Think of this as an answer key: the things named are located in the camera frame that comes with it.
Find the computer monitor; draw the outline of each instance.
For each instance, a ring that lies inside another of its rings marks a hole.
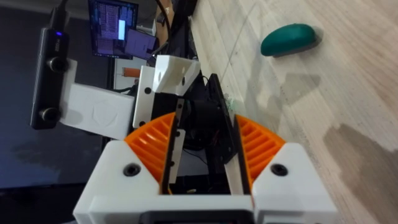
[[[137,27],[138,4],[117,0],[88,0],[93,55],[132,59],[127,41]]]

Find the desk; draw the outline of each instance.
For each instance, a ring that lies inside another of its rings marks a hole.
[[[307,148],[340,223],[398,220],[398,2],[200,0],[192,32],[230,113]],[[264,57],[273,30],[323,30],[316,48]]]

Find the green sponge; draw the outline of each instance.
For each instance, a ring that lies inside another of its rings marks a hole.
[[[317,43],[317,35],[306,24],[291,24],[270,33],[261,44],[264,56],[282,56],[308,50]]]

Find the black frame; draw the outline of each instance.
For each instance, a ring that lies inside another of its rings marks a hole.
[[[137,29],[137,23],[138,23],[138,9],[139,9],[139,5],[137,3],[133,3],[133,2],[125,2],[125,1],[120,1],[120,0],[87,0],[88,1],[88,12],[89,12],[89,17],[90,17],[90,35],[91,35],[91,52],[93,53],[94,56],[97,57],[109,57],[109,58],[120,58],[120,59],[128,59],[128,60],[132,60],[133,56],[131,57],[125,57],[125,56],[119,56],[119,55],[96,55],[93,52],[93,49],[95,49],[95,32],[93,29],[93,25],[95,24],[93,21],[93,5],[95,2],[103,2],[103,3],[108,3],[108,4],[115,4],[116,2],[120,2],[120,3],[124,3],[124,4],[131,4],[136,8],[136,15],[135,15],[135,23],[133,24],[134,29]]]

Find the screen display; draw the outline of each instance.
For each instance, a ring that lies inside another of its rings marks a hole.
[[[137,27],[138,4],[88,0],[93,55],[132,59],[126,51],[131,30]]]

